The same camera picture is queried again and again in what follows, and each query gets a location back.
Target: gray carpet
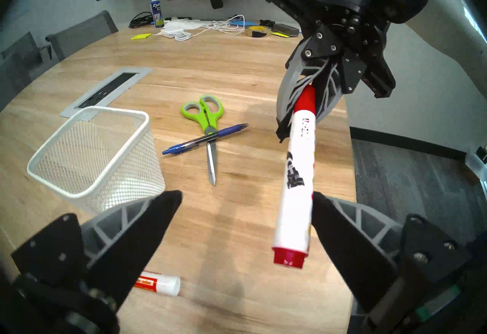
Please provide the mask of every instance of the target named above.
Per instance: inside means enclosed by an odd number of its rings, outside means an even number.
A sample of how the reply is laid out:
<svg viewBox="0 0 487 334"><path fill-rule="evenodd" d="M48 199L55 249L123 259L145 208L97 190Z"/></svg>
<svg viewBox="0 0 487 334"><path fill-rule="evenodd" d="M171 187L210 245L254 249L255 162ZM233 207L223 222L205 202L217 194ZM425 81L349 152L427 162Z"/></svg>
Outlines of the gray carpet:
<svg viewBox="0 0 487 334"><path fill-rule="evenodd" d="M357 202L404 223L426 217L459 243L487 230L487 200L459 161L352 139Z"/></svg>

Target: pen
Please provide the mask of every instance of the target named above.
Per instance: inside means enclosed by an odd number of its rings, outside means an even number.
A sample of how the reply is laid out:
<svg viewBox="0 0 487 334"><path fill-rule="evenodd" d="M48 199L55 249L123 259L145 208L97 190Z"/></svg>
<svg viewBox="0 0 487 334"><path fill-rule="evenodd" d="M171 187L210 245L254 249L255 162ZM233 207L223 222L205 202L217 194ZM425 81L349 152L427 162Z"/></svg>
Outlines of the pen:
<svg viewBox="0 0 487 334"><path fill-rule="evenodd" d="M216 131L216 132L211 133L209 135L205 135L205 136L199 137L197 139L187 141L187 142L182 143L182 144L178 144L178 145L175 145L175 146L171 146L171 147L169 147L169 149L167 149L164 152L162 152L162 154L177 154L177 153L182 153L182 152L184 152L184 151L186 151L188 149L191 149L191 148L193 148L195 146L200 145L201 143L206 143L206 142L209 142L209 141L218 139L220 137L228 136L228 135L230 135L230 134L232 134L234 132L241 131L242 129L246 128L247 126L248 126L248 123L237 124L235 126L228 127L226 129Z"/></svg>

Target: chair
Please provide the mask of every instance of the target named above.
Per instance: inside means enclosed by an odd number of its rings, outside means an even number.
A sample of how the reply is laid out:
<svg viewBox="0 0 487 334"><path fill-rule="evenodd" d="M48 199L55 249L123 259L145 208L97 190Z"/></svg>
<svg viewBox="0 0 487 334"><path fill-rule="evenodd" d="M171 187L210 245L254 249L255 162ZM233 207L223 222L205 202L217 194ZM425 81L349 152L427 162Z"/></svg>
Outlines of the chair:
<svg viewBox="0 0 487 334"><path fill-rule="evenodd" d="M0 64L0 111L32 82L18 53L11 53Z"/></svg>
<svg viewBox="0 0 487 334"><path fill-rule="evenodd" d="M46 40L53 45L59 61L76 51L118 31L110 14L104 10L69 29L50 34Z"/></svg>
<svg viewBox="0 0 487 334"><path fill-rule="evenodd" d="M31 80L35 80L53 66L52 62L48 63L42 60L40 51L44 48L47 49L49 59L52 60L51 45L38 47L31 32L28 32L5 51L2 51L1 54L5 60L9 55L17 53L19 56L18 62L27 70Z"/></svg>

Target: baseboard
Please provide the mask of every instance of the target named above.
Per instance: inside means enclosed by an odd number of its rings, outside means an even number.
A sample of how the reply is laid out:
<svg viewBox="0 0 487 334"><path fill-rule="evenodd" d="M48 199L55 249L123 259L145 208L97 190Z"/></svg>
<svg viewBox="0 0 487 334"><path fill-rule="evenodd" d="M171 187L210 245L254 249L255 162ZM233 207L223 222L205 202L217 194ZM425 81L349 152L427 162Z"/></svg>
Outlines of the baseboard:
<svg viewBox="0 0 487 334"><path fill-rule="evenodd" d="M380 131L360 129L357 127L350 127L350 136L352 139L365 140L372 143L385 144L389 146L396 146L406 150L415 150L432 154L439 157L451 158L453 160L465 162L466 153L461 150L454 150L447 146L441 146L427 141L411 139L405 136L393 135Z"/></svg>

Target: glue stick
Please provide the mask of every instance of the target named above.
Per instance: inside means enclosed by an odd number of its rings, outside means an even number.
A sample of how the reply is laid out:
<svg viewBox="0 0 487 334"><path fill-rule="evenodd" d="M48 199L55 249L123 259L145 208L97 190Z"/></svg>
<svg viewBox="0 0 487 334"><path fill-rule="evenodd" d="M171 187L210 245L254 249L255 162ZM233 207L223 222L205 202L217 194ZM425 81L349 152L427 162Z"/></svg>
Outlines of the glue stick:
<svg viewBox="0 0 487 334"><path fill-rule="evenodd" d="M292 116L274 235L274 263L302 268L308 256L313 206L316 104L315 88L304 88Z"/></svg>
<svg viewBox="0 0 487 334"><path fill-rule="evenodd" d="M179 288L181 287L181 279L179 277L170 277L143 271L134 287L157 292L159 294L178 296Z"/></svg>

